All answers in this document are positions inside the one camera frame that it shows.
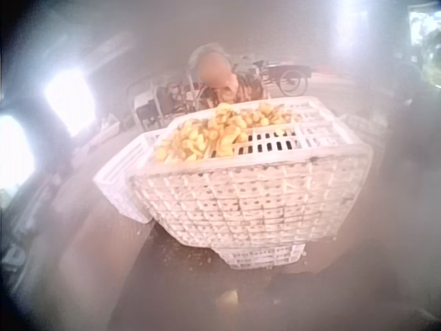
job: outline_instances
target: cart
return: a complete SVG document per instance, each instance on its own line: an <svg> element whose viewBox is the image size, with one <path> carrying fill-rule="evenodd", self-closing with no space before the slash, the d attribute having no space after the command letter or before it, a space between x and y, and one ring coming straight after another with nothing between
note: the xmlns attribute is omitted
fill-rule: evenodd
<svg viewBox="0 0 441 331"><path fill-rule="evenodd" d="M308 89L311 68L291 62L269 63L265 60L253 62L259 69L260 79L265 84L275 83L287 97L299 97Z"/></svg>

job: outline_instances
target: white plastic crate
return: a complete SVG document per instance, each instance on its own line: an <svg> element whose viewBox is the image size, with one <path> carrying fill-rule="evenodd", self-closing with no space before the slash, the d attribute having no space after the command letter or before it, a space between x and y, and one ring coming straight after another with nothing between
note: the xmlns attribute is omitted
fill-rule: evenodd
<svg viewBox="0 0 441 331"><path fill-rule="evenodd" d="M214 249L216 253L232 268L237 270L270 268L300 260L305 244L271 248L252 249Z"/></svg>
<svg viewBox="0 0 441 331"><path fill-rule="evenodd" d="M317 98L272 99L302 117L249 129L249 142L233 157L157 164L149 156L130 176L140 204L184 245L262 248L334 237L355 203L371 166L372 149ZM236 111L257 108L239 103ZM188 119L175 119L157 143ZM283 128L282 137L275 133Z"/></svg>
<svg viewBox="0 0 441 331"><path fill-rule="evenodd" d="M132 193L125 182L125 174L128 170L135 169L136 165L145 163L149 149L163 131L150 131L135 138L108 161L93 179L96 186L122 215L141 223L148 223L152 217L131 198Z"/></svg>

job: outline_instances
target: wheel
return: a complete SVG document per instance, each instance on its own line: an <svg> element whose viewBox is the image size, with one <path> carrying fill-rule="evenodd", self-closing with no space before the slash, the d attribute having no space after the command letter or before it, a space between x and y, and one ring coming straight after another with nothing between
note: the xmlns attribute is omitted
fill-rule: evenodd
<svg viewBox="0 0 441 331"><path fill-rule="evenodd" d="M280 76L277 85L287 97L299 97L308 89L308 80L301 71L287 70Z"/></svg>

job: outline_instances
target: floor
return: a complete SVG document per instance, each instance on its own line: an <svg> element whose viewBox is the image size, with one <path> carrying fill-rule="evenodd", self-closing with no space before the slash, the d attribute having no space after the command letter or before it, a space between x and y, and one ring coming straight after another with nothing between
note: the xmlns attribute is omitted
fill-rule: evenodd
<svg viewBox="0 0 441 331"><path fill-rule="evenodd" d="M278 96L274 87L270 93ZM318 97L338 116L362 112L368 105L377 110L388 107L385 98L368 102L350 81L330 75L313 78L307 94ZM67 232L68 248L57 271L50 275L56 285L51 286L48 296L57 298L51 302L59 311L62 328L136 330L159 323L156 326L163 330L194 330L204 325L207 329L212 318L219 318L213 307L225 291L237 290L240 302L260 301L265 298L265 288L281 274L319 273L352 247L372 240L381 242L390 255L406 297L427 308L440 303L433 291L441 288L441 277L434 276L441 268L433 267L439 251L435 231L441 230L441 221L431 219L439 219L436 203L431 205L432 213L423 218L415 212L422 200L409 190L370 183L335 241L308 244L307 255L291 265L232 270L211 250L183 246L159 225L150 232L151 227L121 216L94 186L96 172L137 134L134 130L124 132L91 151L54 202L64 224L61 228ZM431 188L439 192L437 189L436 185ZM419 226L423 221L430 226ZM234 320L234 316L226 319L222 315L220 328L233 328L224 325L230 317Z"/></svg>

